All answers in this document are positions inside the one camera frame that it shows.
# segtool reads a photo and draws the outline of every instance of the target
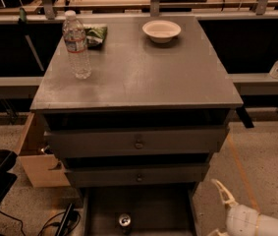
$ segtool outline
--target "open drawer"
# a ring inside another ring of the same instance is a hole
[[[33,113],[28,115],[15,148],[33,187],[69,186],[62,163],[53,154],[40,151],[44,145],[43,125]]]

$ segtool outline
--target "workbench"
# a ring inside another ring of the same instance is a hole
[[[86,232],[94,235],[100,228],[119,235],[111,223],[116,214],[127,212],[134,216],[137,233],[193,235],[178,233],[186,226],[182,215],[175,219],[179,225],[171,218],[179,209],[186,212],[180,194],[187,194],[192,206],[210,158],[222,147],[231,116],[242,105],[239,94],[193,16],[161,17],[182,29],[165,44],[143,33],[142,26],[154,20],[147,15],[80,19],[108,26],[101,48],[89,50],[91,76],[74,77],[61,40],[31,111],[44,120],[46,141],[87,204],[85,216],[91,214],[92,222]],[[141,220],[150,212],[165,218]]]

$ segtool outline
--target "drawer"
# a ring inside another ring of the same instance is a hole
[[[88,168],[67,170],[72,186],[127,186],[200,182],[209,164],[150,165],[144,167]]]
[[[43,133],[42,123],[30,113],[14,151],[33,187],[69,186],[62,163],[53,154],[39,152]]]
[[[227,132],[225,127],[124,132],[68,130],[46,132],[45,138],[58,158],[67,158],[216,152]]]

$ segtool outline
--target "drawer knob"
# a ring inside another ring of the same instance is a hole
[[[141,141],[136,141],[135,148],[136,149],[142,149],[143,148],[143,143]]]
[[[142,176],[140,175],[140,174],[138,174],[138,176],[137,176],[137,182],[142,182]]]

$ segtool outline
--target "orange line on floor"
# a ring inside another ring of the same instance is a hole
[[[247,191],[247,194],[248,194],[251,206],[252,206],[252,208],[256,209],[258,212],[260,212],[259,206],[258,206],[258,204],[256,202],[255,195],[254,195],[252,187],[250,185],[250,182],[249,182],[246,170],[244,169],[244,166],[242,165],[242,163],[241,163],[241,161],[239,159],[238,150],[237,150],[237,148],[236,148],[236,146],[235,146],[235,144],[234,144],[230,134],[228,134],[228,136],[227,136],[227,142],[229,144],[231,154],[233,155],[233,157],[235,159],[235,162],[236,162],[237,168],[239,170],[241,179],[244,182],[244,185],[245,185],[245,188],[246,188],[246,191]]]

